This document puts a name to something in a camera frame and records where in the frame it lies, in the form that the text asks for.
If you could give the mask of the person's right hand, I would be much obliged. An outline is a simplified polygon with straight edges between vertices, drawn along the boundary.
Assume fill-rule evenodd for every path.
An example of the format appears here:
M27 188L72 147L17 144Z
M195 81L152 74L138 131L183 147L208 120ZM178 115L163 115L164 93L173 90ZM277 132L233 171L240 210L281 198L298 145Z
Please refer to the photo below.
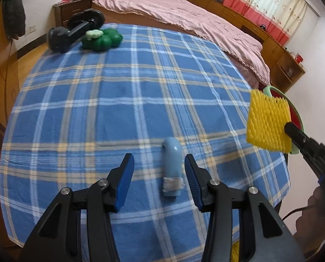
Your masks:
M296 233L293 237L303 253L318 249L325 240L325 214L316 208L321 198L322 190L319 186L307 201L308 206L314 207L303 210L296 220Z

